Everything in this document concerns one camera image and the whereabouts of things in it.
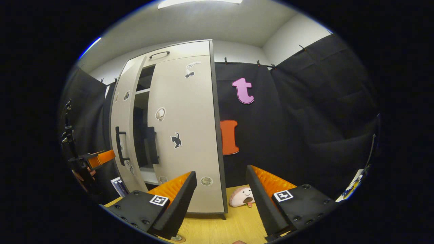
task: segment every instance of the ceiling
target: ceiling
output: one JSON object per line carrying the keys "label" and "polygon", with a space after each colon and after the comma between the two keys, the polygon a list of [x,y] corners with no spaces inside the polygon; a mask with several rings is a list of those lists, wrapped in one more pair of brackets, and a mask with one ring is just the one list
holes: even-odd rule
{"label": "ceiling", "polygon": [[272,0],[183,3],[158,10],[161,0],[136,10],[79,60],[90,72],[122,54],[160,43],[214,39],[262,47],[297,12]]}

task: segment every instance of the plush toy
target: plush toy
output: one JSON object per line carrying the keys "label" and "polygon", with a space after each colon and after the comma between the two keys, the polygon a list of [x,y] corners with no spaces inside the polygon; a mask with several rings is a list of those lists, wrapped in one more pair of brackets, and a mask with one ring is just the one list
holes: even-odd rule
{"label": "plush toy", "polygon": [[253,202],[255,202],[255,199],[253,198],[252,190],[247,186],[237,188],[229,198],[229,205],[231,207],[239,207]]}

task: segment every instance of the yellow table surface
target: yellow table surface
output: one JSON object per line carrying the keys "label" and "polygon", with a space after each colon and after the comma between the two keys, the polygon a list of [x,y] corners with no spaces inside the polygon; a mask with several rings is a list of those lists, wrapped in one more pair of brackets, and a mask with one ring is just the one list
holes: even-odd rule
{"label": "yellow table surface", "polygon": [[[246,205],[233,208],[229,206],[230,195],[239,187],[226,188],[228,213],[226,220],[220,215],[186,214],[178,234],[185,237],[185,244],[232,244],[244,241],[247,244],[264,244],[267,236],[256,204],[249,208]],[[122,197],[106,204],[109,207],[121,200]],[[179,243],[161,238],[171,243]]]}

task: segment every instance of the open cabinet door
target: open cabinet door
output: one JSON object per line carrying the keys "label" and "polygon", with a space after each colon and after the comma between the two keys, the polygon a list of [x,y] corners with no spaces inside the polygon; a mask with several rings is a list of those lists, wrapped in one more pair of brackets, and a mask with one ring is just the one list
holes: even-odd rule
{"label": "open cabinet door", "polygon": [[154,127],[159,156],[152,162],[155,174],[163,184],[181,173],[196,172],[189,213],[224,213],[227,208],[211,77],[210,55],[157,63],[149,94],[148,126]]}
{"label": "open cabinet door", "polygon": [[135,57],[125,64],[115,87],[110,118],[115,162],[128,192],[148,191],[137,164],[132,120],[135,88],[145,57],[145,55]]}

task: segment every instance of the black handle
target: black handle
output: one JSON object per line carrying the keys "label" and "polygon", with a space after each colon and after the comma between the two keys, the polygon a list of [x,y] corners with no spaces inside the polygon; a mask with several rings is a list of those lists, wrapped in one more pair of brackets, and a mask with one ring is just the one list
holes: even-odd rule
{"label": "black handle", "polygon": [[127,133],[126,132],[120,132],[119,126],[116,126],[115,130],[116,130],[116,145],[118,147],[119,159],[121,160],[121,165],[125,166],[124,160],[130,160],[130,158],[124,158],[122,156],[121,139],[120,139],[119,135],[126,135]]}
{"label": "black handle", "polygon": [[146,127],[145,133],[145,149],[146,149],[146,159],[152,164],[159,164],[157,155],[157,144],[155,143],[155,129],[154,127]]}
{"label": "black handle", "polygon": [[157,54],[161,54],[161,53],[152,54],[151,56],[149,56],[149,59],[151,59],[152,56],[157,55]]}

